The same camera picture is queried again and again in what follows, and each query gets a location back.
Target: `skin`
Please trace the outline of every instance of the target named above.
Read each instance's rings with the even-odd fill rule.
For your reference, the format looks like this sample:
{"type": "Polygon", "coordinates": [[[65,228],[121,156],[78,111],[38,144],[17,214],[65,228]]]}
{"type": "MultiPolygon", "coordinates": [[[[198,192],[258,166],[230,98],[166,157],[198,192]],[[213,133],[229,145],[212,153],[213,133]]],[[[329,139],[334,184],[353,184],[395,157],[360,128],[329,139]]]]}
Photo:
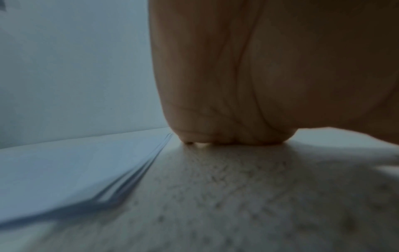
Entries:
{"type": "Polygon", "coordinates": [[[158,92],[186,143],[336,127],[399,144],[399,3],[149,0],[158,92]]]}

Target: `dark object in corner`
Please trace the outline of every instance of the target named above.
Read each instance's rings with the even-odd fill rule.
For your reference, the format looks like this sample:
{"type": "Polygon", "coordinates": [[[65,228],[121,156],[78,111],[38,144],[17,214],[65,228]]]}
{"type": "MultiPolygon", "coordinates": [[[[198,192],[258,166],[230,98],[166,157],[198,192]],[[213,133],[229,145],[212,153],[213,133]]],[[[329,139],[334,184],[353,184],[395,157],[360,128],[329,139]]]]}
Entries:
{"type": "Polygon", "coordinates": [[[5,8],[5,0],[0,0],[0,10],[7,11],[7,9],[5,8]]]}

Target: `table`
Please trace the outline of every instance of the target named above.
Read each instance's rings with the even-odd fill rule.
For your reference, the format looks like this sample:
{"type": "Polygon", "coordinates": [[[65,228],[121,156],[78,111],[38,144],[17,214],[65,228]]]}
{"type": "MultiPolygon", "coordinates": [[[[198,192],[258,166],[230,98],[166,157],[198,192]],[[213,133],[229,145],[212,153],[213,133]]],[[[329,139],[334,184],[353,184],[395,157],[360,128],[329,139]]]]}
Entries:
{"type": "Polygon", "coordinates": [[[306,134],[271,147],[174,136],[125,204],[58,223],[25,251],[399,251],[399,180],[375,169],[399,150],[306,134]]]}

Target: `speckled surface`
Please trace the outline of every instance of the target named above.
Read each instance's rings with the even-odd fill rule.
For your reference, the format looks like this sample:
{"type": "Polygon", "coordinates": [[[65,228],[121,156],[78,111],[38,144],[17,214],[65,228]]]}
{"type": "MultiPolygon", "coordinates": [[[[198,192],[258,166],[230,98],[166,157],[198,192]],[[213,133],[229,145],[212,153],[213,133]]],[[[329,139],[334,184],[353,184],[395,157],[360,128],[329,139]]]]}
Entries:
{"type": "Polygon", "coordinates": [[[118,209],[57,224],[26,252],[399,251],[397,149],[180,144],[118,209]]]}

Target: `palm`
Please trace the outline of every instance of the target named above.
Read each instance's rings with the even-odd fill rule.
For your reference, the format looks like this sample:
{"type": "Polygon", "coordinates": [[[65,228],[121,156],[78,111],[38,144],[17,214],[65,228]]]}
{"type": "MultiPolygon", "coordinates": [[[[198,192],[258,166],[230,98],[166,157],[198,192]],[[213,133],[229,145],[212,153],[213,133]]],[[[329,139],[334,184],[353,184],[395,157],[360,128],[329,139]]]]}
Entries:
{"type": "Polygon", "coordinates": [[[300,127],[347,127],[390,94],[387,56],[356,43],[378,30],[354,33],[351,17],[332,26],[329,12],[318,20],[322,11],[295,3],[150,0],[158,92],[183,141],[281,142],[300,127]]]}

